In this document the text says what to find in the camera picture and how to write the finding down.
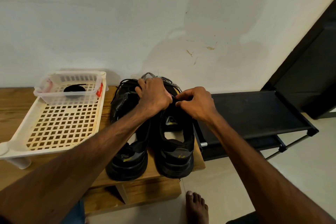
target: person's left hand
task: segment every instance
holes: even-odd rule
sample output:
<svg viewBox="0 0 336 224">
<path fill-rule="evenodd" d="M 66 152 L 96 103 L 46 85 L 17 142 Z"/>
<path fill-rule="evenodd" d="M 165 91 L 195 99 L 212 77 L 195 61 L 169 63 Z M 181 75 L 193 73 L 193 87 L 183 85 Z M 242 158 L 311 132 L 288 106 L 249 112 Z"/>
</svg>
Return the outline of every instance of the person's left hand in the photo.
<svg viewBox="0 0 336 224">
<path fill-rule="evenodd" d="M 135 91 L 140 97 L 139 105 L 148 111 L 150 117 L 165 110 L 173 102 L 171 95 L 166 91 L 161 78 L 139 79 L 140 87 Z"/>
</svg>

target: person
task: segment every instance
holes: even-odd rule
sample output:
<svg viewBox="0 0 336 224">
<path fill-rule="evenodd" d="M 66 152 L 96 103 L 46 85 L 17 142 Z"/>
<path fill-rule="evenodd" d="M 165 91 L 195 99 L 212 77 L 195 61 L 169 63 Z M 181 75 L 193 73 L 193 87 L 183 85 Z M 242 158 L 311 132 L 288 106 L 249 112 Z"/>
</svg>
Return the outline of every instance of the person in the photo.
<svg viewBox="0 0 336 224">
<path fill-rule="evenodd" d="M 138 82 L 140 101 L 127 115 L 0 192 L 0 222 L 60 223 L 72 212 L 135 130 L 172 103 L 160 78 Z M 229 126 L 203 87 L 185 90 L 176 97 L 178 107 L 205 122 L 216 135 L 248 192 L 256 212 L 236 222 L 336 223 Z M 187 192 L 186 209 L 189 224 L 209 222 L 208 206 L 199 194 Z"/>
</svg>

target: black shoe rack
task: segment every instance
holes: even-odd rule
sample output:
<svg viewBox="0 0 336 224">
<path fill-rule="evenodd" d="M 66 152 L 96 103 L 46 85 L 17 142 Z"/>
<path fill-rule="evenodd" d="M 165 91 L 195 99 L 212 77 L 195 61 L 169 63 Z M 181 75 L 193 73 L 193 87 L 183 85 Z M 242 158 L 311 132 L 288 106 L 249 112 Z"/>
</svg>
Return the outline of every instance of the black shoe rack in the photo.
<svg viewBox="0 0 336 224">
<path fill-rule="evenodd" d="M 270 159 L 318 132 L 287 99 L 276 91 L 255 91 L 212 94 L 218 112 L 257 151 L 279 148 Z M 195 136 L 203 159 L 227 157 L 215 135 L 208 127 L 194 121 Z M 289 145 L 277 136 L 306 130 L 307 134 Z"/>
</svg>

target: floor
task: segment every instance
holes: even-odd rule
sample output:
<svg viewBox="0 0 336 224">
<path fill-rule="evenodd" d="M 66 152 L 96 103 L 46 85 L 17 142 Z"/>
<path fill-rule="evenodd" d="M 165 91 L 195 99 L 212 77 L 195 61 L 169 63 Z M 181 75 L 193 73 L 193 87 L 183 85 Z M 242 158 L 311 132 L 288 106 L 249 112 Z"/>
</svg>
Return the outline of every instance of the floor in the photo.
<svg viewBox="0 0 336 224">
<path fill-rule="evenodd" d="M 270 163 L 336 218 L 336 118 L 309 120 L 320 132 L 271 159 Z M 295 132 L 280 138 L 289 144 L 304 134 Z M 275 151 L 262 153 L 269 156 Z M 182 195 L 177 199 L 96 215 L 90 218 L 90 224 L 186 223 L 184 194 L 187 190 L 204 197 L 209 206 L 210 224 L 226 223 L 254 211 L 229 158 L 207 161 L 206 169 L 191 173 L 180 184 Z"/>
</svg>

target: wooden board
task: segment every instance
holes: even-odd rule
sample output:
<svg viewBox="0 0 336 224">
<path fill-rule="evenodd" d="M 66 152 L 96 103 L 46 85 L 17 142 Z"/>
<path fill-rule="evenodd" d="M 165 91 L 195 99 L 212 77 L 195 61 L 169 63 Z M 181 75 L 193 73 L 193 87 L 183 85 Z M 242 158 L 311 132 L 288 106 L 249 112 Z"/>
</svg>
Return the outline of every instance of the wooden board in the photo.
<svg viewBox="0 0 336 224">
<path fill-rule="evenodd" d="M 116 87 L 109 86 L 109 89 L 110 90 L 105 94 L 103 113 L 101 116 L 99 129 L 102 129 L 109 124 L 111 101 L 113 99 Z M 0 142 L 9 141 L 15 133 L 16 129 L 19 127 L 21 121 L 36 99 L 36 97 L 33 95 L 33 90 L 33 88 L 0 89 Z M 32 156 L 30 157 L 32 161 L 31 166 L 24 170 L 13 166 L 5 160 L 0 160 L 0 190 L 58 155 L 59 153 Z M 193 171 L 204 168 L 205 164 L 201 152 L 197 143 L 195 142 Z M 157 172 L 155 167 L 153 152 L 149 150 L 147 169 L 138 180 L 157 178 L 160 176 L 161 175 Z M 92 184 L 92 187 L 111 186 L 117 183 L 118 182 L 108 178 L 105 170 L 103 170 Z"/>
<path fill-rule="evenodd" d="M 125 204 L 116 190 L 111 188 L 90 189 L 84 195 L 86 215 L 102 214 L 137 205 L 177 198 L 181 194 L 178 179 L 159 177 L 155 179 L 124 182 L 128 202 Z"/>
</svg>

